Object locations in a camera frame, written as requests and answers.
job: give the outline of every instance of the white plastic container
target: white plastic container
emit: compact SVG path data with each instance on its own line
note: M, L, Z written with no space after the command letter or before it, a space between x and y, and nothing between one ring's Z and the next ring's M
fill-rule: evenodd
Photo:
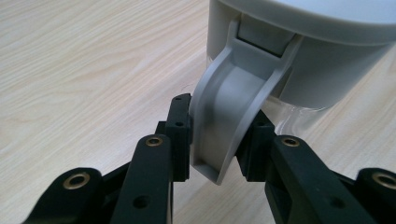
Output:
M220 184L270 94L264 112L278 133L298 135L296 125L341 100L395 40L396 1L212 0L191 164Z

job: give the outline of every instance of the plastic lid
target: plastic lid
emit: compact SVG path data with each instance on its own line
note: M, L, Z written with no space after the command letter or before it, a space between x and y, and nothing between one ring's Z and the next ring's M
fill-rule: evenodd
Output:
M258 20L316 39L349 45L396 41L394 0L220 0Z

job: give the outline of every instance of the light wood tabletop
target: light wood tabletop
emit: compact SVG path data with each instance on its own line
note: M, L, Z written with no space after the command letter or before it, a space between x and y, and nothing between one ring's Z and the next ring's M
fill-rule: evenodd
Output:
M208 1L1 1L0 223L21 223L60 174L129 161L205 71ZM335 171L396 172L396 48L303 138ZM175 223L272 223L263 183L233 162L191 168Z

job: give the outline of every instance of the mounting hole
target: mounting hole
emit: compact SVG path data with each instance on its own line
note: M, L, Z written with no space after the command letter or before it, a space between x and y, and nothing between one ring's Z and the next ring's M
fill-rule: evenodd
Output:
M90 175L83 172L75 175L70 175L64 181L65 189L79 189L84 187L90 181Z
M163 140L159 137L150 137L148 140L146 140L146 145L149 147L157 147L160 146L163 143Z
M149 206L151 198L148 195L142 195L134 199L134 207L137 209L143 209Z
M346 206L344 201L337 197L330 197L329 202L330 202L330 205L335 208L344 208Z
M396 178L384 173L374 173L373 180L388 189L396 189Z
M297 141L297 139L289 138L289 137L282 138L282 143L283 145L286 145L288 147L297 147L300 145L300 142Z

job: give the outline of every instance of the wooden table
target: wooden table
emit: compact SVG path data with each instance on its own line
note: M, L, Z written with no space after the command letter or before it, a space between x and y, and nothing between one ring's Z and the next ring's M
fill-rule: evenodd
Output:
M0 223L20 223L58 175L129 161L205 71L208 1L0 3ZM304 139L335 171L396 172L396 49ZM218 187L176 184L175 223L271 223L263 183L234 162Z

